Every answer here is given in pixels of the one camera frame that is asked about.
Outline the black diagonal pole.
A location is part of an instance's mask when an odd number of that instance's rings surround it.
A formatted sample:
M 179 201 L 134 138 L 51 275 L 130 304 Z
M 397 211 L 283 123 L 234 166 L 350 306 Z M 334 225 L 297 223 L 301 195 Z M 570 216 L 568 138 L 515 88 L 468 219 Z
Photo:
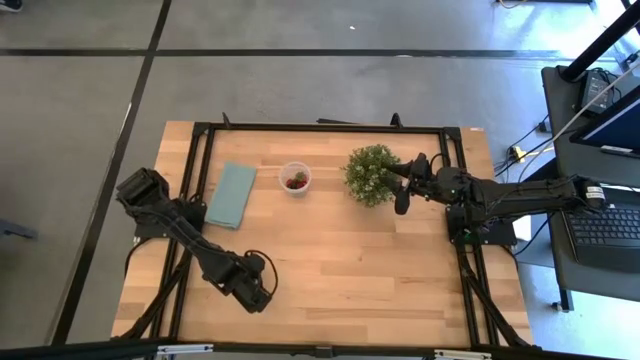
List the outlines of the black diagonal pole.
M 636 0 L 596 38 L 568 67 L 560 72 L 565 81 L 578 79 L 609 48 L 640 24 L 640 0 Z

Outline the black overhead rig bar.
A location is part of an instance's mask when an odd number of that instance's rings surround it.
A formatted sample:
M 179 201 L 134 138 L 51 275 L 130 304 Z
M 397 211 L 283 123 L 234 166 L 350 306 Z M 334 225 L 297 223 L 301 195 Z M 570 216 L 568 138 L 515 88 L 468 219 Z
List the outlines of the black overhead rig bar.
M 420 357 L 428 360 L 620 360 L 543 350 L 536 346 L 474 345 L 462 348 L 349 345 L 288 345 L 226 342 L 180 342 L 169 338 L 110 341 L 0 349 L 0 360 L 126 360 L 146 356 L 208 353 L 306 355 L 317 359 L 339 356 Z

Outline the black aluminium table frame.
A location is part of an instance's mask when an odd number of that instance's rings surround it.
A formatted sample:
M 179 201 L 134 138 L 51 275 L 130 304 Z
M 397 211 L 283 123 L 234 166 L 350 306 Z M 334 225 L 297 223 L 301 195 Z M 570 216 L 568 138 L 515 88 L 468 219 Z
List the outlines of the black aluminium table frame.
M 226 162 L 257 169 L 240 227 L 208 225 L 203 233 L 238 253 L 266 253 L 264 279 L 275 296 L 264 311 L 250 314 L 192 266 L 185 290 L 174 293 L 182 301 L 181 319 L 173 323 L 165 313 L 160 335 L 215 343 L 469 347 L 444 208 L 417 201 L 398 216 L 391 205 L 365 208 L 348 194 L 341 168 L 353 149 L 370 144 L 387 145 L 403 160 L 447 150 L 464 158 L 475 176 L 490 173 L 486 135 L 475 128 L 200 130 L 190 122 L 168 123 L 154 166 L 172 196 L 210 198 Z M 290 162 L 311 170 L 304 196 L 289 195 L 279 183 Z

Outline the teal folded cloth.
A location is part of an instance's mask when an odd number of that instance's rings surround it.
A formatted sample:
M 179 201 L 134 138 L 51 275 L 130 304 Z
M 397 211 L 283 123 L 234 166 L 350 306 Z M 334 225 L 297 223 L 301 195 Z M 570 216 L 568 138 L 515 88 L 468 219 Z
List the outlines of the teal folded cloth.
M 257 169 L 226 162 L 209 202 L 205 222 L 236 230 L 241 225 Z

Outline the black side desk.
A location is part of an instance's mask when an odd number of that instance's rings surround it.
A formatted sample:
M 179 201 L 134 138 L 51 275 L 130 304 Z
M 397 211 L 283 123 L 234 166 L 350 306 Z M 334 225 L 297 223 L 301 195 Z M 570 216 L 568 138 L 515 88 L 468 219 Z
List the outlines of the black side desk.
M 571 128 L 588 122 L 573 118 L 580 85 L 564 81 L 555 67 L 541 70 L 544 95 L 552 131 L 565 124 Z M 581 175 L 607 184 L 607 197 L 614 204 L 630 205 L 640 210 L 640 159 L 605 154 L 596 147 L 573 143 L 567 135 L 554 142 L 555 158 L 547 162 L 540 174 Z M 550 220 L 551 247 L 558 287 L 562 297 L 573 291 L 640 302 L 640 273 L 595 268 L 576 261 L 564 219 Z

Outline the clear plastic tupperware cup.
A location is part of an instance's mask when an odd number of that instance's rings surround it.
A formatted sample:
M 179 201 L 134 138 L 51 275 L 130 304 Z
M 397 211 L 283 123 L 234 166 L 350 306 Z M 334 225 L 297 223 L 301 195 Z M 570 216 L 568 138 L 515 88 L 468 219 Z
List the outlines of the clear plastic tupperware cup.
M 295 179 L 295 175 L 297 172 L 304 172 L 306 174 L 306 185 L 300 189 L 288 189 L 286 184 L 287 182 L 297 181 Z M 304 196 L 306 192 L 309 190 L 311 184 L 311 170 L 310 168 L 302 163 L 302 162 L 290 162 L 285 164 L 279 174 L 278 177 L 279 183 L 281 187 L 291 196 Z

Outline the black power adapter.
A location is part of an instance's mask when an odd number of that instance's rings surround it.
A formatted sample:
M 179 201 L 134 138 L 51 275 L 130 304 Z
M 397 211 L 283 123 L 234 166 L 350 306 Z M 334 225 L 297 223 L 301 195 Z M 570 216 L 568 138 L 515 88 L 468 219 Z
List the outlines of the black power adapter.
M 603 68 L 589 70 L 582 81 L 578 105 L 584 108 L 586 116 L 596 116 L 604 112 L 622 97 L 617 87 L 611 87 L 606 93 L 598 96 L 605 88 L 618 78 L 617 75 Z

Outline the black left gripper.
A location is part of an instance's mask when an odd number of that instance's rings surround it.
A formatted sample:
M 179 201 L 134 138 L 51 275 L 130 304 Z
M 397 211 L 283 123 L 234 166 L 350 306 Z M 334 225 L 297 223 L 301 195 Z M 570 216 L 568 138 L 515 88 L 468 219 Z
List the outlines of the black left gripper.
M 225 295 L 234 291 L 258 293 L 257 298 L 239 296 L 238 302 L 248 313 L 263 311 L 273 298 L 273 294 L 263 284 L 262 272 L 265 265 L 265 260 L 260 255 L 245 255 L 231 259 L 219 281 L 221 291 Z

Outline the grey furniture foot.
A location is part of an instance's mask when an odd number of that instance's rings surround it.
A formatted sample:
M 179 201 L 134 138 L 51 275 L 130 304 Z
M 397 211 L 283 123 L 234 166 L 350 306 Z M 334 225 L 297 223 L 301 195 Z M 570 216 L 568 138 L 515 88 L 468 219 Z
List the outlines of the grey furniture foot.
M 4 219 L 0 219 L 0 236 L 15 235 L 27 239 L 33 239 L 37 237 L 37 232 L 28 227 L 21 226 L 19 224 L 9 222 Z

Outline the black laptop keyboard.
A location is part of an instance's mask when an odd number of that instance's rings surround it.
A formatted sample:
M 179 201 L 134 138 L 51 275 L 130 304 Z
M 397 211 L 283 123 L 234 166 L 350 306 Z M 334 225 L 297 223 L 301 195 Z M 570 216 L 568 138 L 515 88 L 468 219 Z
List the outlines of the black laptop keyboard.
M 600 213 L 562 215 L 578 263 L 640 273 L 640 206 L 617 203 Z

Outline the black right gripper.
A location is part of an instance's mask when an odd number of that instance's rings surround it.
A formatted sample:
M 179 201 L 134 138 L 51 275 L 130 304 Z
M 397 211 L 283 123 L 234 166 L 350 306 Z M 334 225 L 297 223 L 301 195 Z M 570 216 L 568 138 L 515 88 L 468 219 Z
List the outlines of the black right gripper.
M 443 167 L 433 174 L 428 172 L 428 160 L 424 153 L 419 153 L 415 160 L 408 163 L 386 165 L 385 168 L 401 177 L 414 178 L 412 188 L 401 181 L 396 183 L 394 211 L 397 215 L 407 213 L 412 193 L 439 203 L 462 203 L 473 194 L 473 177 L 465 169 Z

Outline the green potted artificial plant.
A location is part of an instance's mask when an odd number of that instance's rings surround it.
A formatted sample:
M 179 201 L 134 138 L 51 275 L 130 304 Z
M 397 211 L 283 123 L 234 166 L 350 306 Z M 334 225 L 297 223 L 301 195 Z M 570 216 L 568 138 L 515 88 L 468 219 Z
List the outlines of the green potted artificial plant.
M 383 144 L 356 148 L 341 168 L 349 195 L 361 205 L 373 208 L 392 200 L 391 190 L 385 181 L 395 180 L 387 166 L 400 163 L 400 158 Z

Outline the black monitor screen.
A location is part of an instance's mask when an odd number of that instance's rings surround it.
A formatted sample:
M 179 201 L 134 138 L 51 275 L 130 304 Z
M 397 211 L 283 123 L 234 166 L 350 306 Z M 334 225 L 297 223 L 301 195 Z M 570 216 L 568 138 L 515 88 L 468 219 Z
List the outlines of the black monitor screen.
M 570 141 L 640 159 L 640 84 L 580 128 Z

